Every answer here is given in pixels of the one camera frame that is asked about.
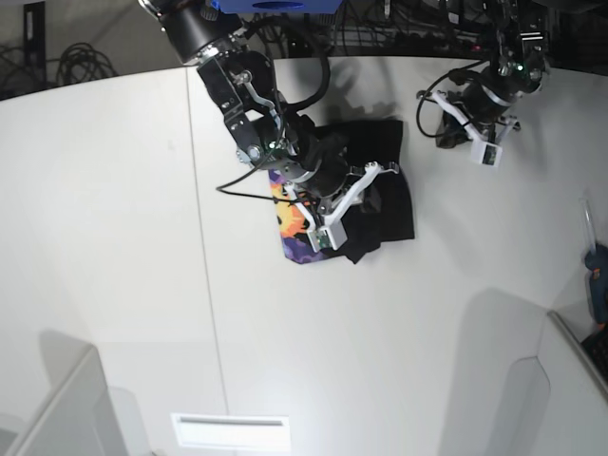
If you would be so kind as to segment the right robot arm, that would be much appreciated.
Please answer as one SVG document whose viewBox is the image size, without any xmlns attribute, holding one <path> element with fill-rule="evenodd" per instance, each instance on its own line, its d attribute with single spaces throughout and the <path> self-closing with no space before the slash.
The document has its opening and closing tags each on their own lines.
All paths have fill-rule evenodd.
<svg viewBox="0 0 608 456">
<path fill-rule="evenodd" d="M 305 28 L 283 15 L 245 23 L 233 13 L 213 13 L 204 1 L 143 1 L 141 6 L 161 25 L 180 62 L 195 67 L 243 162 L 255 171 L 282 174 L 297 193 L 311 199 L 345 193 L 353 177 L 347 137 L 318 136 L 313 121 L 302 113 L 324 97 L 331 79 L 327 54 Z M 320 64 L 318 89 L 300 102 L 282 97 L 271 54 L 247 44 L 269 27 L 298 35 Z"/>
</svg>

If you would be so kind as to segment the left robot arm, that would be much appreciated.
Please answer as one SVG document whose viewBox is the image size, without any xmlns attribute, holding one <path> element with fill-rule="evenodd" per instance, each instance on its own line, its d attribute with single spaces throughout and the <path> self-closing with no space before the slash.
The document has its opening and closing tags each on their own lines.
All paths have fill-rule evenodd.
<svg viewBox="0 0 608 456">
<path fill-rule="evenodd" d="M 462 106 L 478 126 L 497 123 L 522 96 L 542 87 L 549 73 L 544 14 L 532 1 L 484 1 L 491 26 L 487 66 L 465 74 Z"/>
</svg>

